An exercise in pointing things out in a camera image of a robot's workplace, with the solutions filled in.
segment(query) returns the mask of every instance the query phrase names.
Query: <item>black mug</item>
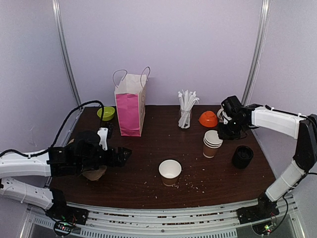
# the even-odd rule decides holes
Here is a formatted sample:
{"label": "black mug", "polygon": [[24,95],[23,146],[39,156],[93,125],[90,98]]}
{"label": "black mug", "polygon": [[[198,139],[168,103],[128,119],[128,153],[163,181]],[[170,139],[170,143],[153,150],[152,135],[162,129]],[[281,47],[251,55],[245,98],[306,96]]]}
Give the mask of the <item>black mug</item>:
{"label": "black mug", "polygon": [[238,169],[245,169],[253,158],[253,151],[245,145],[237,147],[232,156],[232,164]]}

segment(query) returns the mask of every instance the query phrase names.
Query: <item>brown paper cup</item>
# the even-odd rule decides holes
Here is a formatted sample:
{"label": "brown paper cup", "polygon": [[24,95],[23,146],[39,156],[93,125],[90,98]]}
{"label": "brown paper cup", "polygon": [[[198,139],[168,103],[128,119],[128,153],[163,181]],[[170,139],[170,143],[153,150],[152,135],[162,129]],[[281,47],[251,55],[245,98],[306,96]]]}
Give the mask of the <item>brown paper cup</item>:
{"label": "brown paper cup", "polygon": [[219,147],[217,148],[210,148],[209,146],[207,146],[206,144],[204,144],[204,148],[203,148],[203,155],[206,158],[213,158],[215,156],[215,154],[217,153],[217,150],[219,149]]}
{"label": "brown paper cup", "polygon": [[173,186],[182,171],[182,166],[176,160],[165,160],[158,168],[164,185]]}

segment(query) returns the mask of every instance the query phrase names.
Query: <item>wooden table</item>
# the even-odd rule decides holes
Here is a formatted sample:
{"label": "wooden table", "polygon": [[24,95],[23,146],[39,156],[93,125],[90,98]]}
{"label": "wooden table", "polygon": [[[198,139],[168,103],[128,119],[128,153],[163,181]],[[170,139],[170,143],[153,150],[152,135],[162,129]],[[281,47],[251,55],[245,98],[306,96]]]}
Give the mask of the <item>wooden table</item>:
{"label": "wooden table", "polygon": [[[71,135],[99,129],[98,108],[85,108]],[[203,136],[209,130],[199,124],[199,116],[207,110],[215,113],[219,106],[194,106],[191,127],[186,131],[178,125],[179,106],[146,106],[142,137],[120,135],[117,117],[108,145],[132,149],[132,156],[123,168],[109,168],[99,181],[85,177],[53,178],[51,187],[61,189],[67,201],[86,205],[166,209],[209,206],[257,198],[275,178],[264,154],[251,132],[241,140],[226,140],[216,156],[202,154]],[[252,148],[254,158],[240,170],[231,164],[239,145]],[[175,159],[182,173],[173,187],[164,186],[159,164]]]}

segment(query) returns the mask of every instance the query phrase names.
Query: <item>white robotic arm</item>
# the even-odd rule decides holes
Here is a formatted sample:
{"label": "white robotic arm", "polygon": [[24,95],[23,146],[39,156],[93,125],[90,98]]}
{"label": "white robotic arm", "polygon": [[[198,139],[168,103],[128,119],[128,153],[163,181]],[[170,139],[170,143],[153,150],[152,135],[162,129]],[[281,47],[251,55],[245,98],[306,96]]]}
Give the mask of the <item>white robotic arm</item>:
{"label": "white robotic arm", "polygon": [[[294,116],[276,112],[274,108],[258,107],[252,111],[251,119],[254,126],[272,129],[297,140],[300,121],[304,120],[301,116],[301,114]],[[265,191],[265,194],[271,201],[277,201],[284,193],[294,188],[304,174],[305,171],[293,160],[283,174]]]}
{"label": "white robotic arm", "polygon": [[282,175],[258,197],[259,204],[238,209],[240,223],[279,214],[276,201],[294,189],[317,162],[317,116],[304,116],[252,104],[243,106],[236,96],[221,103],[223,123],[218,125],[221,139],[239,139],[241,132],[257,127],[269,128],[297,140],[293,161]]}
{"label": "white robotic arm", "polygon": [[62,191],[39,188],[11,177],[45,176],[58,177],[80,175],[84,171],[97,170],[100,165],[122,167],[131,150],[119,147],[118,153],[107,146],[108,128],[80,132],[65,147],[50,147],[46,151],[31,153],[5,153],[0,156],[0,194],[27,202],[47,210],[51,217],[62,220],[70,214],[77,215],[78,224],[85,224],[88,211],[66,205]]}

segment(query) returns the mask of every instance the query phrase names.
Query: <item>paper cup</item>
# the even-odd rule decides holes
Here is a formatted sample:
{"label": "paper cup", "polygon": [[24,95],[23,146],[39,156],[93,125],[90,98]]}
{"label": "paper cup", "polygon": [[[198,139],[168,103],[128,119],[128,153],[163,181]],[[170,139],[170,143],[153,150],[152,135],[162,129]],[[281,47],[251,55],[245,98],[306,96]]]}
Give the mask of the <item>paper cup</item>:
{"label": "paper cup", "polygon": [[206,158],[213,158],[222,142],[216,130],[207,131],[204,136],[203,155]]}
{"label": "paper cup", "polygon": [[164,185],[173,186],[182,171],[182,166],[176,160],[165,160],[159,165],[158,171]]}
{"label": "paper cup", "polygon": [[218,131],[216,130],[209,130],[205,133],[204,139],[207,143],[211,145],[219,145],[222,143],[222,140],[219,139]]}
{"label": "paper cup", "polygon": [[209,147],[217,147],[217,146],[219,146],[219,145],[222,145],[222,143],[219,143],[219,144],[210,144],[210,143],[208,143],[208,142],[206,141],[206,139],[204,139],[204,143],[205,143],[207,146],[209,146]]}
{"label": "paper cup", "polygon": [[218,145],[218,146],[214,146],[214,147],[211,147],[211,146],[208,146],[206,145],[206,143],[204,143],[204,147],[203,147],[203,155],[206,157],[206,158],[213,158],[215,156],[215,154],[217,153],[217,150],[218,148],[221,146]]}

